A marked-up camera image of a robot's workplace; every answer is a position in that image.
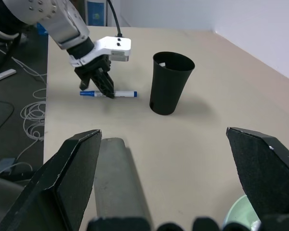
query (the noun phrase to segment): black plastic cup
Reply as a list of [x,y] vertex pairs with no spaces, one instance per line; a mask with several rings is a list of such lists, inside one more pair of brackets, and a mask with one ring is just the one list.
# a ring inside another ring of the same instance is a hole
[[153,60],[150,108],[157,114],[170,115],[179,102],[195,64],[186,56],[173,52],[157,53]]

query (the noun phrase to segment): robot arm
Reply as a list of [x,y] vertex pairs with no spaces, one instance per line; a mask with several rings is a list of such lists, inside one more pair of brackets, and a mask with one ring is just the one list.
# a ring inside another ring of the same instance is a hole
[[85,90],[90,79],[107,97],[114,98],[114,83],[108,74],[110,60],[128,61],[131,40],[105,37],[96,42],[69,0],[0,0],[0,41],[14,40],[28,25],[41,23],[62,50]]

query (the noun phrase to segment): black cable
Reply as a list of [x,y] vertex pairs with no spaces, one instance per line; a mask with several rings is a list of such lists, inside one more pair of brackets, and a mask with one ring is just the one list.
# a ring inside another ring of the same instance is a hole
[[0,62],[0,69],[4,66],[4,64],[13,56],[14,51],[16,50],[16,48],[18,47],[19,43],[20,43],[20,39],[21,39],[21,33],[19,33],[19,35],[17,36],[17,38],[14,39],[13,43],[11,44],[11,46],[9,47],[9,50],[6,52],[6,55],[4,56],[4,58],[1,60]]
[[123,35],[121,34],[121,29],[120,29],[120,25],[119,25],[119,21],[118,21],[118,18],[117,18],[117,14],[116,14],[116,11],[115,11],[115,8],[114,6],[112,5],[112,2],[111,0],[107,0],[110,8],[111,8],[111,11],[112,11],[112,14],[114,15],[114,18],[115,18],[115,21],[116,21],[116,25],[117,25],[117,30],[118,30],[118,37],[119,38],[122,38]]
[[3,121],[3,123],[2,124],[0,124],[0,128],[6,123],[6,121],[8,121],[9,120],[9,118],[12,116],[12,114],[13,114],[13,112],[14,112],[14,110],[15,110],[15,108],[14,108],[14,105],[13,104],[11,104],[11,103],[9,103],[9,102],[5,102],[5,101],[0,101],[0,103],[5,103],[5,104],[8,104],[9,106],[11,106],[12,107],[12,111],[11,111],[11,113],[9,114],[9,116]]

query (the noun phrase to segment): marker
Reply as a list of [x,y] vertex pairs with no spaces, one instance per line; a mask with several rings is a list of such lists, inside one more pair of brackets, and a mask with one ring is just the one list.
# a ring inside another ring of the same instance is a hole
[[[80,95],[82,96],[91,96],[91,97],[105,97],[100,91],[92,90],[92,91],[81,91]],[[137,97],[136,91],[115,91],[115,97],[129,97],[134,98]]]

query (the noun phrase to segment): table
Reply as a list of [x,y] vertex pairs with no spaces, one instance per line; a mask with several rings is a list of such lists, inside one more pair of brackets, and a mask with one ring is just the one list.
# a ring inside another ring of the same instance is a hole
[[[110,27],[90,31],[92,40],[116,34]],[[113,62],[110,75],[116,90],[137,90],[138,98],[80,97],[66,51],[50,39],[44,161],[75,133],[101,129],[130,148],[155,227],[174,221],[190,230],[202,215],[221,225],[244,194],[226,128],[276,136],[289,148],[289,79],[212,32],[124,28],[123,34],[132,39],[132,55]],[[179,52],[197,66],[170,116],[149,107],[159,51]],[[85,219],[96,214],[92,198]]]

